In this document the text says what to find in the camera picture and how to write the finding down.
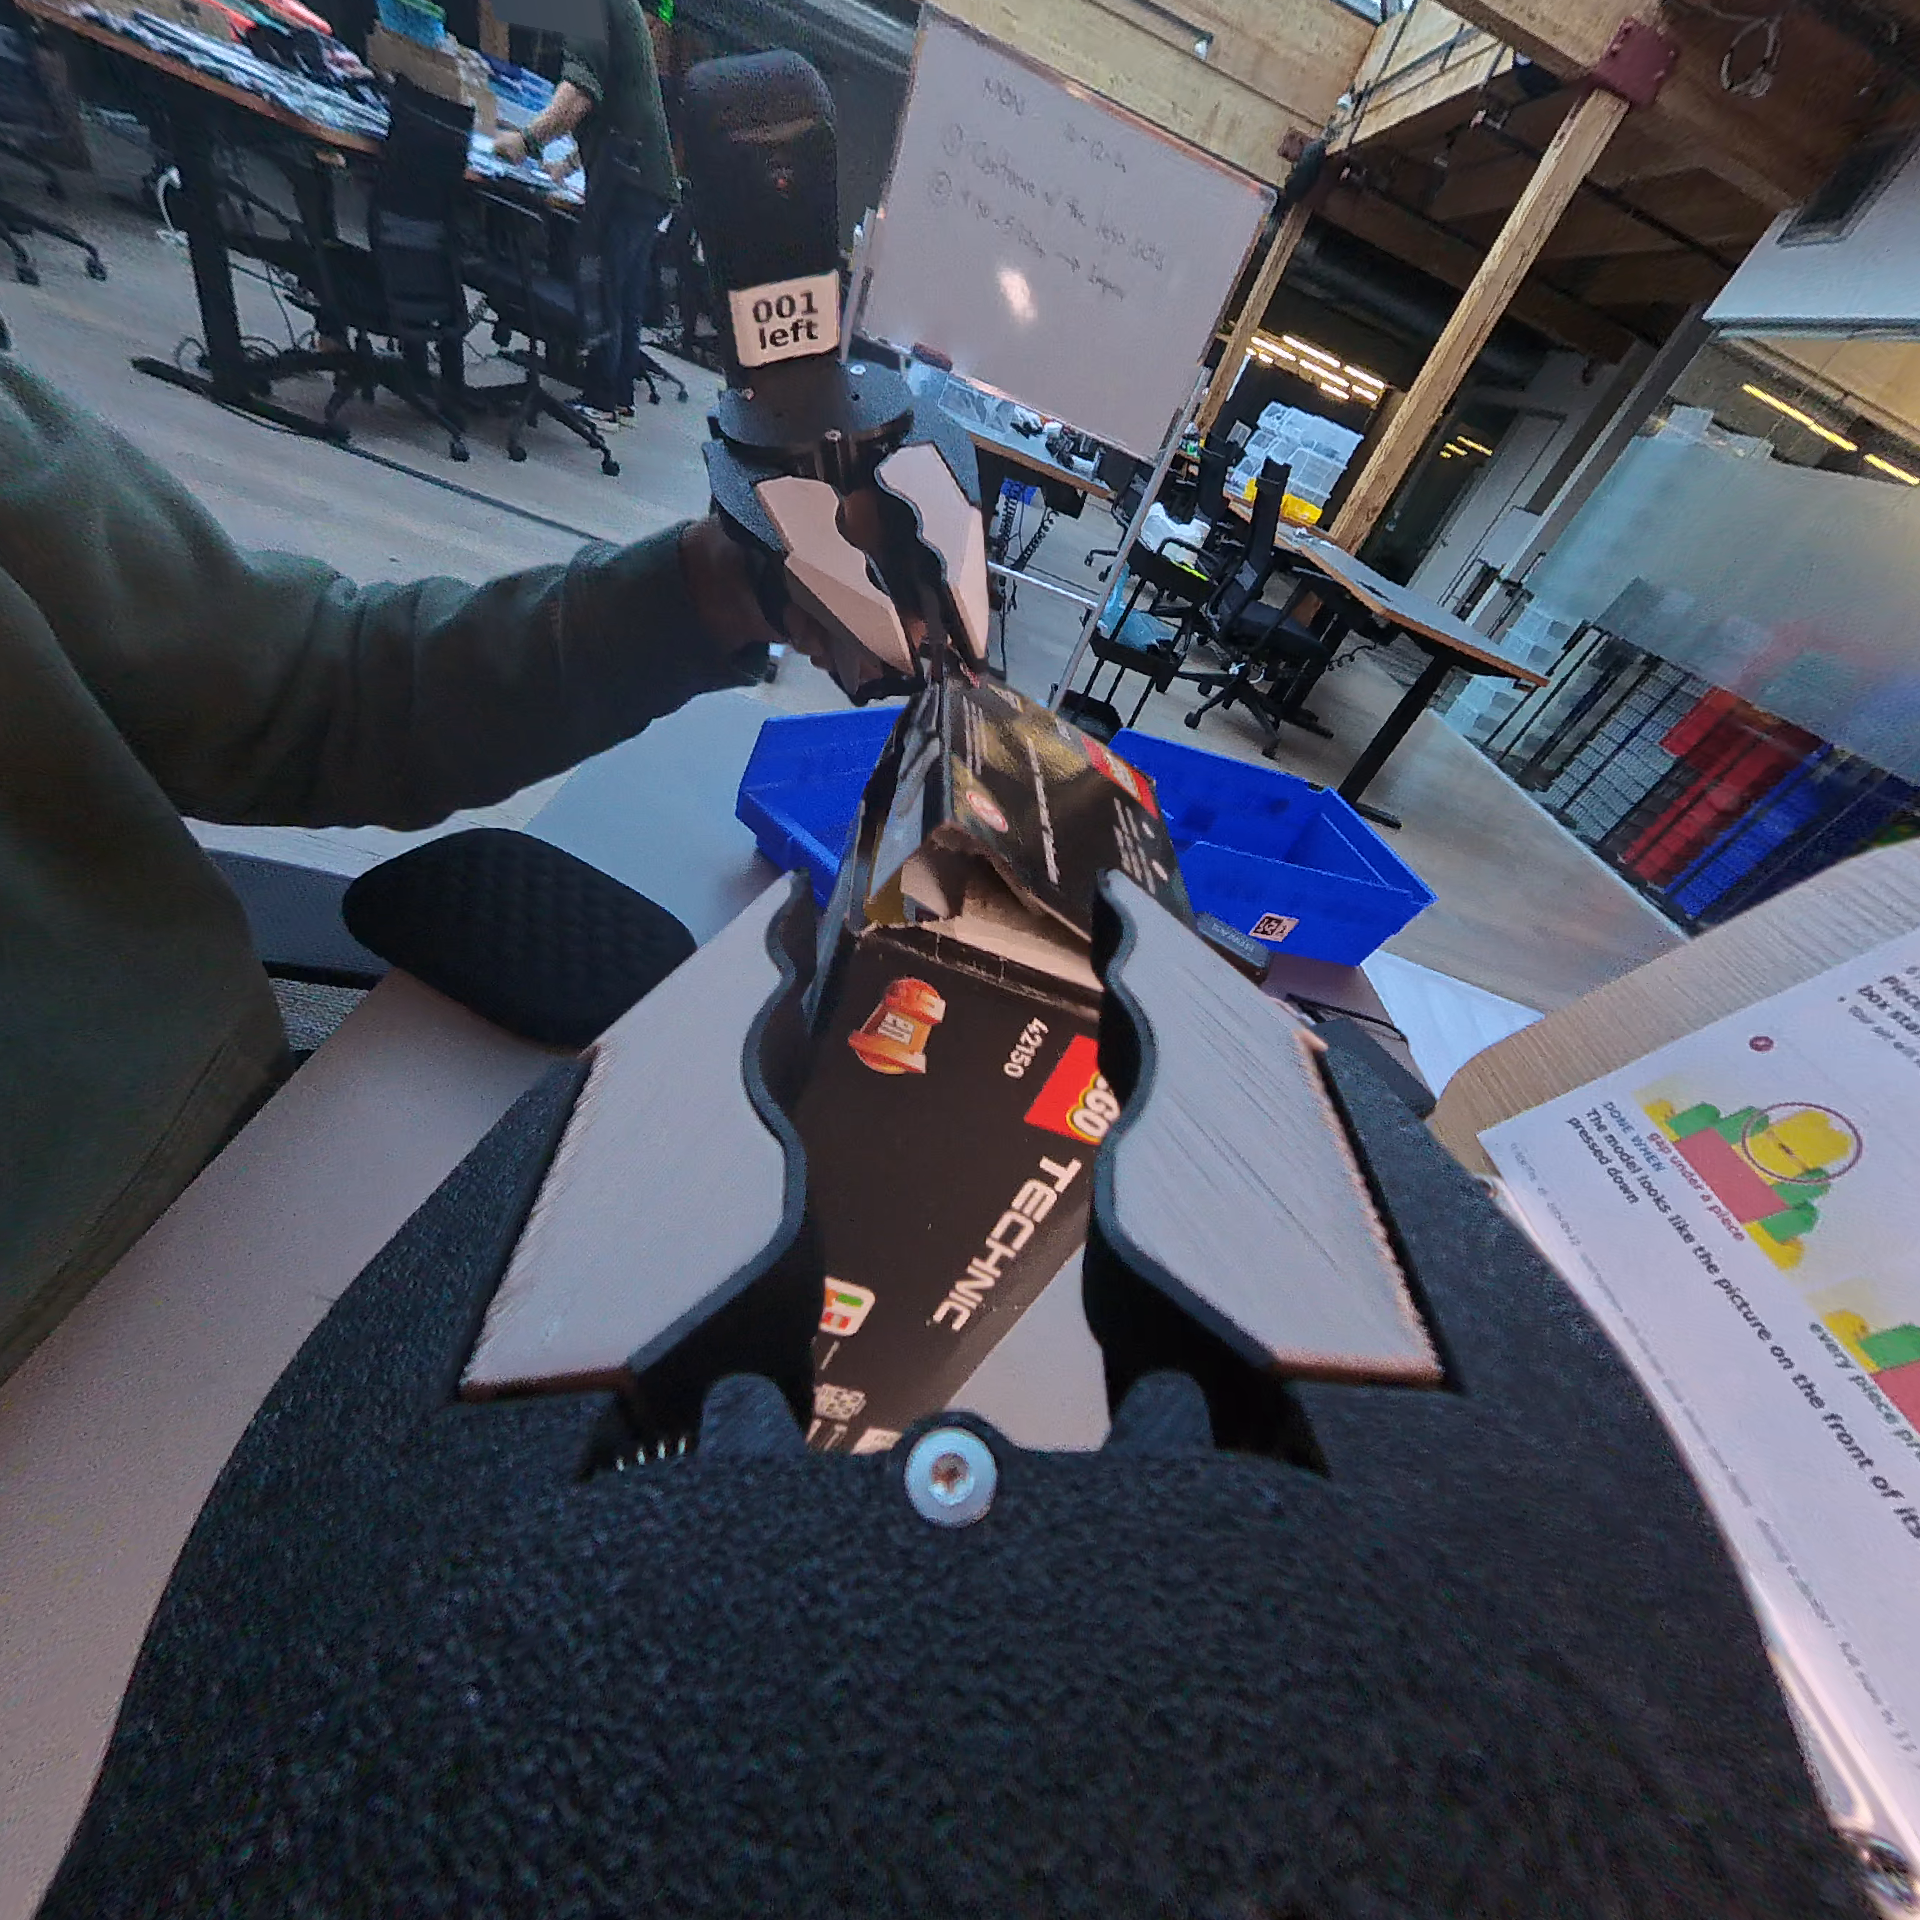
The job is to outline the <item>person's left forearm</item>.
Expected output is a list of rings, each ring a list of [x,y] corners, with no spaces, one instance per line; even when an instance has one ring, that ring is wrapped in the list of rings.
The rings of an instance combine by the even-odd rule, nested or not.
[[[242,552],[179,481],[4,358],[4,734],[103,724],[184,817],[423,830],[735,687],[680,528],[490,583],[359,585]]]

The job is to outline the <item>person's left hand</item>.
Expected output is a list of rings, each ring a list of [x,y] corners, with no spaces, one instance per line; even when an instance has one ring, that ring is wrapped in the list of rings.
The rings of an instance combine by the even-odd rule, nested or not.
[[[767,615],[749,555],[721,520],[691,520],[680,528],[680,563],[696,623],[728,681],[759,681],[775,650],[833,672],[829,633],[792,600],[778,617]]]

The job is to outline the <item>background work table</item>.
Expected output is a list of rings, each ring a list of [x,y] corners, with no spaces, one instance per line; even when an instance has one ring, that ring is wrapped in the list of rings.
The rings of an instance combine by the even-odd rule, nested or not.
[[[319,239],[367,246],[389,106],[383,132],[337,129],[250,92],[229,70],[209,73],[196,57],[236,63],[240,51],[165,17],[98,6],[18,11],[117,63],[179,172],[177,214],[196,286],[202,361],[144,358],[135,371],[313,441],[345,443],[345,414],[337,427],[322,418],[345,348],[320,331],[308,250]],[[605,474],[618,474],[605,438],[562,393],[578,384],[588,351],[605,335],[602,264],[588,232],[577,195],[536,167],[496,164],[472,135],[459,203],[472,310],[465,431],[474,412],[503,418],[509,458],[522,463],[528,433],[548,418],[589,446]]]

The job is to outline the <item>black office chair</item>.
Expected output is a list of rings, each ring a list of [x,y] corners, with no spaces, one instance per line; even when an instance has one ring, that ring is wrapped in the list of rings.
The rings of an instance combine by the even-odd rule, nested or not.
[[[1125,576],[1100,612],[1093,636],[1093,672],[1109,667],[1113,683],[1144,681],[1130,713],[1096,689],[1065,695],[1063,711],[1100,739],[1139,727],[1151,698],[1178,683],[1202,689],[1207,700],[1185,716],[1199,730],[1211,711],[1247,710],[1269,739],[1304,711],[1287,711],[1287,683],[1329,660],[1321,633],[1272,601],[1264,592],[1282,570],[1280,545],[1291,466],[1264,463],[1255,481],[1252,514],[1239,526],[1242,542],[1211,571],[1187,542],[1133,545]]]
[[[474,315],[465,289],[459,203],[474,111],[408,78],[391,83],[391,122],[368,192],[363,247],[312,242],[320,331],[344,345],[325,424],[352,401],[394,393],[468,459],[461,386]]]

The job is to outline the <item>wooden pillar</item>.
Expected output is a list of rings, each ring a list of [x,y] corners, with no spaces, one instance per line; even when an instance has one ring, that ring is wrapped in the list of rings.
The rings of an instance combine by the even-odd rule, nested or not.
[[[1576,97],[1506,214],[1476,275],[1332,518],[1329,537],[1344,552],[1361,552],[1380,514],[1402,491],[1402,482],[1429,434],[1447,414],[1474,359],[1545,250],[1576,192],[1626,122],[1627,111],[1631,100],[1608,87],[1586,84]]]

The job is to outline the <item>person's torso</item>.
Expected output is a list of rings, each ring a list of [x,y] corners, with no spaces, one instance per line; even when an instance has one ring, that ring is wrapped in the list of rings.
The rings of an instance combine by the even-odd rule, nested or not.
[[[151,779],[4,782],[10,1377],[265,1098],[282,1016],[239,897]]]

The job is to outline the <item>blue storage bin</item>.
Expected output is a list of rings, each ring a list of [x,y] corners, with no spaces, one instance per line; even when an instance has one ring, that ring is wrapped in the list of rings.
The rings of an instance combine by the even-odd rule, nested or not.
[[[737,819],[775,867],[809,875],[821,905],[895,727],[895,706],[783,713],[753,745]],[[1434,904],[1331,788],[1137,730],[1113,750],[1157,787],[1195,913],[1287,956],[1359,968]]]

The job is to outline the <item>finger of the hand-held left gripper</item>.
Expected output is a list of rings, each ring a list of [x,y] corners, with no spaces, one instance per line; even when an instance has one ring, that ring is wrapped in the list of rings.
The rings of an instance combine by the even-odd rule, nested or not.
[[[981,674],[991,657],[991,571],[978,505],[938,446],[901,446],[881,459],[881,495],[928,654]]]
[[[786,627],[853,703],[921,690],[921,660],[882,570],[895,530],[873,478],[845,495],[821,478],[783,478]]]

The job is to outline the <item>whiteboard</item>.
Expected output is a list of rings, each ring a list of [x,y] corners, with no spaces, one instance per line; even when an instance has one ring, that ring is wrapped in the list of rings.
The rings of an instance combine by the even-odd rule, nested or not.
[[[1273,185],[927,8],[859,328],[1157,458],[1275,202]]]

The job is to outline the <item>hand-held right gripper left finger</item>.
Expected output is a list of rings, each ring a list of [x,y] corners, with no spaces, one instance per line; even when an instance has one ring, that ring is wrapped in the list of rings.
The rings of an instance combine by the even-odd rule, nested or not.
[[[609,1393],[647,1451],[713,1387],[775,1386],[809,1425],[819,1234],[794,1119],[819,910],[767,888],[588,1049],[461,1377],[465,1402]]]

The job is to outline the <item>toy truck box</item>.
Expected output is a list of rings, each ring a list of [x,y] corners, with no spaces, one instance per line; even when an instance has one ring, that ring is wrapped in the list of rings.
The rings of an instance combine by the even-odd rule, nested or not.
[[[882,1455],[1079,1255],[1120,1100],[1097,1065],[1097,880],[1192,924],[1157,788],[997,683],[924,689],[823,913],[799,1104],[825,1270],[819,1451]]]

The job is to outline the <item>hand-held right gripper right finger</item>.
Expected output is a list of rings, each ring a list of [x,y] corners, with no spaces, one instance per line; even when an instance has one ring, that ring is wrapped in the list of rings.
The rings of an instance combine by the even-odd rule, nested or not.
[[[1111,1446],[1327,1473],[1306,1386],[1447,1382],[1323,1048],[1282,1001],[1117,872],[1096,890],[1097,1068],[1088,1331]]]

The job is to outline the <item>large printed instruction sheet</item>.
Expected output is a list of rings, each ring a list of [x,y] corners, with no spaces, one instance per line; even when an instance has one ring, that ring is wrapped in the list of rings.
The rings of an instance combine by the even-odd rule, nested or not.
[[[1867,1895],[1915,1915],[1915,930],[1479,1148],[1665,1416]]]

